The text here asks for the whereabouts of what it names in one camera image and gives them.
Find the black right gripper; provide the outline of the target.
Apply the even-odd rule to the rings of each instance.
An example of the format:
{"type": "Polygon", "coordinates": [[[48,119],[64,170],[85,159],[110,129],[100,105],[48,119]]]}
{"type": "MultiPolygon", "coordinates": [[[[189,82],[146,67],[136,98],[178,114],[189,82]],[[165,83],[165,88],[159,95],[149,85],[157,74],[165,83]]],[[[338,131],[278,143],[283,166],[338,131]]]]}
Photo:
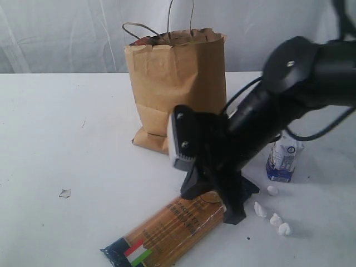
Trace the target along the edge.
{"type": "Polygon", "coordinates": [[[186,174],[180,189],[183,199],[195,199],[208,192],[220,196],[225,206],[223,222],[237,225],[246,218],[246,195],[259,193],[241,169],[267,145],[262,123],[246,121],[231,129],[234,119],[226,115],[195,112],[199,129],[199,149],[194,166],[186,174]]]}

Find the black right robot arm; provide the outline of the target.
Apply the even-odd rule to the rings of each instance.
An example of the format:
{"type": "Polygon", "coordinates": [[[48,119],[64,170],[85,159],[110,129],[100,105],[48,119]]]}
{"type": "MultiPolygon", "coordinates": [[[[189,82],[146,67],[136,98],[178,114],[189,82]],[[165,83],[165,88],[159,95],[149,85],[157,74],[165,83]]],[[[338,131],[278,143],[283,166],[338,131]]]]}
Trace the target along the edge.
{"type": "Polygon", "coordinates": [[[192,200],[214,191],[225,206],[224,222],[245,218],[244,202],[259,188],[241,169],[289,124],[307,112],[326,106],[346,111],[323,130],[298,141],[312,141],[338,126],[355,111],[355,26],[344,1],[334,1],[339,37],[317,44],[294,37],[280,44],[268,58],[262,75],[245,86],[249,91],[231,115],[174,107],[167,132],[173,166],[186,172],[180,189],[192,200]]]}

